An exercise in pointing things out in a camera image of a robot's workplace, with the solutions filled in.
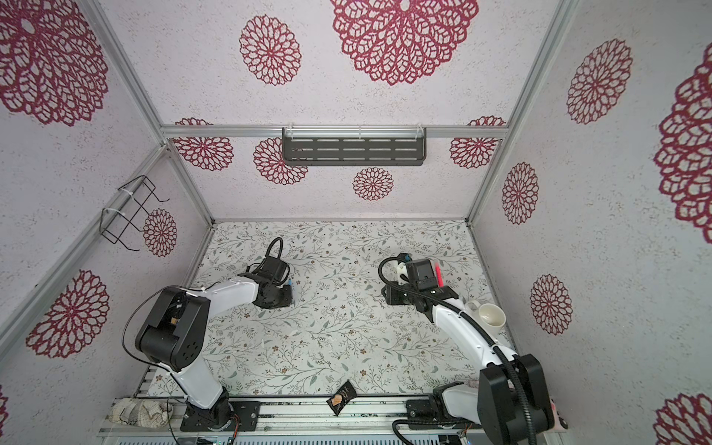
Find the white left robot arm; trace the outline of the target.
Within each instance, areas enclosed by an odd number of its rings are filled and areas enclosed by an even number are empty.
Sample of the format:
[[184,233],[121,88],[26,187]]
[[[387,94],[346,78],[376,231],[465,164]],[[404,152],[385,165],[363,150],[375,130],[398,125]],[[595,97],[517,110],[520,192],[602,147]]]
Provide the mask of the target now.
[[135,348],[176,380],[190,405],[211,410],[222,404],[220,398],[225,393],[202,357],[211,319],[237,306],[274,310],[292,302],[290,282],[273,284],[248,276],[206,289],[165,287],[136,335]]

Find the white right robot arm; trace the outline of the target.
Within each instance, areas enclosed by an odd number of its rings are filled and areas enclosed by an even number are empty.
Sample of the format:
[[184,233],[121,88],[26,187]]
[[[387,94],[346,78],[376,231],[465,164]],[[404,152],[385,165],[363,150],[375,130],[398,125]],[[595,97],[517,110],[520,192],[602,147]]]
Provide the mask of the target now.
[[467,314],[449,287],[417,291],[385,285],[381,293],[389,305],[412,305],[445,332],[460,352],[478,369],[478,387],[455,382],[433,390],[424,402],[406,403],[406,419],[393,422],[417,429],[471,426],[483,431],[493,444],[538,442],[538,436],[554,427],[552,408],[541,363],[531,354],[520,355],[496,341]]

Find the pink highlighter pen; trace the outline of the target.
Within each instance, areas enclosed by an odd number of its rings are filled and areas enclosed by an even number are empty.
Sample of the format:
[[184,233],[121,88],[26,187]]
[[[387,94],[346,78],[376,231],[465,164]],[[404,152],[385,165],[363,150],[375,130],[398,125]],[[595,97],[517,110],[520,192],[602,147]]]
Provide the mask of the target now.
[[434,263],[434,270],[435,270],[435,275],[438,283],[438,287],[443,287],[444,286],[444,281],[441,273],[441,266],[439,263],[435,262]]

